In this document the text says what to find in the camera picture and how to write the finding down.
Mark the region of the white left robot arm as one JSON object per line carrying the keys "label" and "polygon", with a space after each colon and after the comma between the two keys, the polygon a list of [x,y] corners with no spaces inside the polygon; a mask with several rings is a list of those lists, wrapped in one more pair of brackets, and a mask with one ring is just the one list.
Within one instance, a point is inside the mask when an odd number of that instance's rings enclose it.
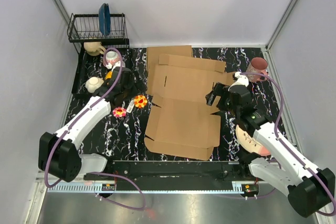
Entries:
{"label": "white left robot arm", "polygon": [[39,140],[38,168],[65,182],[79,174],[95,173],[103,180],[113,175],[113,167],[102,154],[79,154],[78,150],[91,130],[113,109],[121,107],[146,91],[136,71],[115,67],[112,77],[102,84],[83,109],[55,133],[45,132]]}

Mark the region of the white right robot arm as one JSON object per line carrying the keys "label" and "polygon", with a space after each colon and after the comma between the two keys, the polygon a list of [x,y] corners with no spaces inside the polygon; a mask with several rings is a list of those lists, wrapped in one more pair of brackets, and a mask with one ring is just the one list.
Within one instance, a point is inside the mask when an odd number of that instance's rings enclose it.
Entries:
{"label": "white right robot arm", "polygon": [[305,218],[329,203],[335,204],[335,174],[328,168],[320,169],[283,137],[266,112],[254,107],[245,85],[218,82],[206,95],[207,104],[213,104],[216,98],[217,108],[230,112],[239,128],[263,145],[280,164],[270,165],[259,155],[250,154],[247,162],[238,167],[242,179],[257,177],[269,183]]}

